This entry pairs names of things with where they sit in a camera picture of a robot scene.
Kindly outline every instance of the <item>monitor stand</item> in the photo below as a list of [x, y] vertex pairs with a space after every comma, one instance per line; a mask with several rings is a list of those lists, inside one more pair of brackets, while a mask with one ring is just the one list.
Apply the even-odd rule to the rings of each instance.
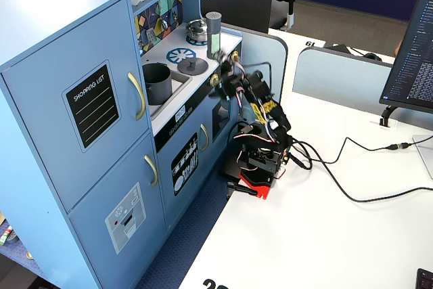
[[[412, 137], [414, 142], [424, 140], [428, 138], [429, 135], [414, 135]], [[426, 142], [419, 143], [416, 145], [419, 154], [427, 168], [427, 171], [430, 174], [430, 177], [433, 179], [433, 139], [430, 139]]]

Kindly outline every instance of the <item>shopping list sign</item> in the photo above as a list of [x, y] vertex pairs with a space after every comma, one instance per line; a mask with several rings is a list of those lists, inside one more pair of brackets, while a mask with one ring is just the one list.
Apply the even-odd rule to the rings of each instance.
[[106, 64], [67, 92], [66, 99], [84, 148], [119, 118]]

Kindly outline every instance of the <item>desk number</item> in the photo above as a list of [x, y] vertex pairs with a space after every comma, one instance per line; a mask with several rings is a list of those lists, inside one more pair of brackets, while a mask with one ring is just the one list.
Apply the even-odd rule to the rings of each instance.
[[[211, 280], [211, 279], [204, 280], [203, 285], [205, 285], [205, 286], [209, 286], [210, 285], [207, 289], [215, 289], [216, 286], [217, 286], [217, 284], [215, 283], [215, 281]], [[228, 289], [228, 287], [226, 287], [226, 286], [218, 286], [218, 288], [216, 288], [216, 289]]]

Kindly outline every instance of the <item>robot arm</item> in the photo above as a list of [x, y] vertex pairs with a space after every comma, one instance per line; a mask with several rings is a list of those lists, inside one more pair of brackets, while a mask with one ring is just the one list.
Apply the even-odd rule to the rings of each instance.
[[[210, 96], [236, 97], [240, 106], [244, 96], [251, 105], [258, 122], [245, 126], [234, 136], [242, 147], [237, 164], [241, 169], [240, 177], [253, 190], [253, 195], [266, 198], [274, 174], [281, 163], [286, 164], [289, 160], [288, 151], [293, 144], [293, 138], [288, 135], [291, 126], [282, 107], [273, 99], [268, 84], [263, 81], [262, 72], [256, 70], [246, 74], [236, 59], [239, 60], [232, 56], [232, 59], [225, 58], [220, 62], [219, 74], [211, 77], [214, 91]], [[277, 124], [274, 129], [271, 121]]]

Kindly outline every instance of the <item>patterned backsplash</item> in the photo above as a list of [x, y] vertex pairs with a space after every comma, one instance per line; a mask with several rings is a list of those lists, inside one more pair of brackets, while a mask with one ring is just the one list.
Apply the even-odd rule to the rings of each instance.
[[[135, 16], [135, 31], [139, 41], [139, 48], [141, 54], [150, 51], [157, 45], [164, 37], [169, 35], [171, 31], [175, 30], [182, 24], [182, 0], [159, 0], [149, 8], [143, 10], [140, 14]], [[168, 28], [164, 30], [161, 22], [165, 20]], [[147, 41], [146, 31], [153, 28], [156, 35], [156, 41], [149, 44]]]

